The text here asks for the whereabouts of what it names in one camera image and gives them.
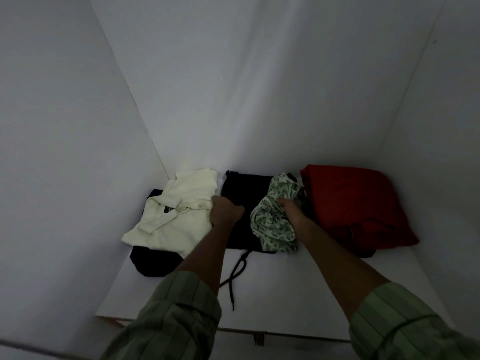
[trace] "forearm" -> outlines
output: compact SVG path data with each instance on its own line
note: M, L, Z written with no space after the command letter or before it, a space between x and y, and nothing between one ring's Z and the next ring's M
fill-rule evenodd
M176 270L196 273L218 295L225 249L234 225L234 222L215 225Z
M374 268L333 240L319 225L305 218L294 225L348 321L367 295L388 283Z

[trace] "black cord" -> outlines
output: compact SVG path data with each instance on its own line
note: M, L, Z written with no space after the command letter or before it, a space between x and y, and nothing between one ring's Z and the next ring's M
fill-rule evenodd
M247 257L249 256L249 254L252 252L252 250L247 250L246 252L244 252L241 256L240 256L240 259L238 260L237 264L235 265L235 267L233 268L232 270L232 273L230 274L230 278L228 278L227 280L225 280L225 282L222 282L220 283L220 286L219 288L222 288L225 284L228 283L228 288L230 289L230 300L232 302L232 308L233 310L235 310L235 299L233 298L233 286L232 286L232 281L233 279L237 278L240 274L243 273L243 271L245 270L245 268L247 267ZM240 263L243 262L243 266L242 268L240 269L239 272L235 273L238 269L238 267L240 266Z

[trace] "folded red garment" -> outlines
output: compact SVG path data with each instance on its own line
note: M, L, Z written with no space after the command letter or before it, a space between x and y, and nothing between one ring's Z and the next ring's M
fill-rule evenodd
M418 244L390 180L382 173L307 165L301 176L321 227L355 254L368 256L361 254Z

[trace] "striped shirt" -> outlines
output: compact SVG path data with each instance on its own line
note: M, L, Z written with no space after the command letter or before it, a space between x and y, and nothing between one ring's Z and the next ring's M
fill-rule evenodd
M221 315L217 297L197 274L173 272L101 360L208 359ZM450 329L396 283L367 296L349 332L364 360L480 359L478 342Z

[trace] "green floral fabric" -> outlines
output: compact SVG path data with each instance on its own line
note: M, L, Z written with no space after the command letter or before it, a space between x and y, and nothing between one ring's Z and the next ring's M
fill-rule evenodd
M278 198L293 199L302 205L305 191L286 173L274 176L267 195L251 212L251 230L260 239L264 251L295 253L298 249L295 233Z

